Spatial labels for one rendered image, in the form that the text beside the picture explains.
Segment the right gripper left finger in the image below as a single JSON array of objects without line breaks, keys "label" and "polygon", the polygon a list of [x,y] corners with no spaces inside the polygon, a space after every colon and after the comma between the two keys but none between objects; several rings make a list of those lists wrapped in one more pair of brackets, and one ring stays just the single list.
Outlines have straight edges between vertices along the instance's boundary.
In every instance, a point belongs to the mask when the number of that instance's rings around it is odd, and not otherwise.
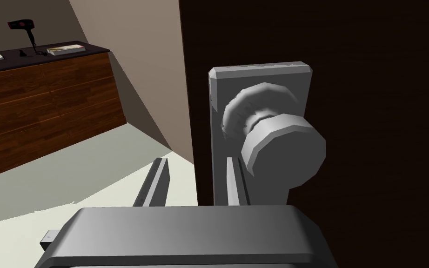
[{"label": "right gripper left finger", "polygon": [[168,158],[156,158],[142,184],[133,207],[165,207],[169,184]]}]

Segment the dark brown door leaf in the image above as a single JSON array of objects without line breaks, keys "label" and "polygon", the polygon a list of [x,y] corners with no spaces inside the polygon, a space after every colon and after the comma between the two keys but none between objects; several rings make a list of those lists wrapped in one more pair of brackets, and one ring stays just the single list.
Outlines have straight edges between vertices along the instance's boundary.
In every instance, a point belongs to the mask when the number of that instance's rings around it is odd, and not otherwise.
[{"label": "dark brown door leaf", "polygon": [[208,72],[302,61],[326,139],[289,192],[339,268],[429,268],[429,0],[179,0],[198,204],[212,205]]}]

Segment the grey door knob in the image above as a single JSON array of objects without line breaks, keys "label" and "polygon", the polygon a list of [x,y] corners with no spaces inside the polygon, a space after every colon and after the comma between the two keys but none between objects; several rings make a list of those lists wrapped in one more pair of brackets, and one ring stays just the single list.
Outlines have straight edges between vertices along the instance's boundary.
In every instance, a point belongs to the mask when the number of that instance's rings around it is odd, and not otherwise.
[{"label": "grey door knob", "polygon": [[317,174],[326,140],[304,118],[312,72],[300,61],[209,71],[215,205],[228,205],[227,157],[240,160],[251,205],[285,205]]}]

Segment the brown wooden dresser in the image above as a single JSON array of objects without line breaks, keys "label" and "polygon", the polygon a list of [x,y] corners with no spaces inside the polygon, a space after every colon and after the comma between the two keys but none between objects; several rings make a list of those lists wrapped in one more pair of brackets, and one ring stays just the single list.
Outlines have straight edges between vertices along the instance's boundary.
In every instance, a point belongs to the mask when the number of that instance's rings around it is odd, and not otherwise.
[{"label": "brown wooden dresser", "polygon": [[0,174],[126,122],[108,49],[71,41],[0,52]]}]

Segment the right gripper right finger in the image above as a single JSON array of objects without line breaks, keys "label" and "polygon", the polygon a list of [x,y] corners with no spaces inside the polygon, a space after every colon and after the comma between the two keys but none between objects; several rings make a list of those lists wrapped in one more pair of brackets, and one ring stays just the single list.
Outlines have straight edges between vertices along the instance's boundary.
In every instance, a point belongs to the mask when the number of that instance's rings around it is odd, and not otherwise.
[{"label": "right gripper right finger", "polygon": [[241,162],[237,157],[227,157],[226,182],[229,206],[250,205]]}]

